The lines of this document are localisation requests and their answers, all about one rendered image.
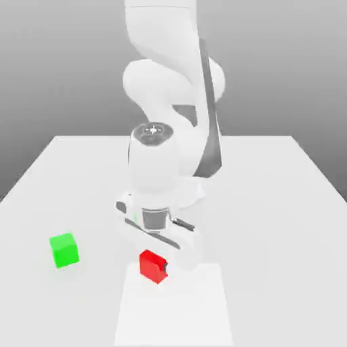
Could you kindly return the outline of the small green cube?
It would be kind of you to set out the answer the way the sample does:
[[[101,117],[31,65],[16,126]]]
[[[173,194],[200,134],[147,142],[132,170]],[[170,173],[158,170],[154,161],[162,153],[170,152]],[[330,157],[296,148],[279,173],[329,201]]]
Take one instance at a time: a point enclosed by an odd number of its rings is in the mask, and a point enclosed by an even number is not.
[[[56,268],[79,262],[79,251],[72,233],[56,235],[49,239]]]

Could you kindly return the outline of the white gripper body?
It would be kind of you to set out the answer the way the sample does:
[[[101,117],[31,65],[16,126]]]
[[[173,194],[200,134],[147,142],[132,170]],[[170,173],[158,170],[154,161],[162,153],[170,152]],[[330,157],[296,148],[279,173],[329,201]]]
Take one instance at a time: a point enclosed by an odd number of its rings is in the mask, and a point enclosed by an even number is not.
[[[145,249],[165,258],[171,252],[191,253],[197,264],[203,258],[203,237],[198,230],[188,230],[167,219],[167,228],[159,234],[150,234],[119,214],[119,234],[141,253]]]

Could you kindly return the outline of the small red cube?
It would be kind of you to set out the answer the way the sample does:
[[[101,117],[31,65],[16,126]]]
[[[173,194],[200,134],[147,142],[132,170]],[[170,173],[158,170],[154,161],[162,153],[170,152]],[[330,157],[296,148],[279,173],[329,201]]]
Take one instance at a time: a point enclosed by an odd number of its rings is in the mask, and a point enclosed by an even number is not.
[[[156,284],[163,281],[167,274],[167,260],[146,249],[139,255],[140,274]]]

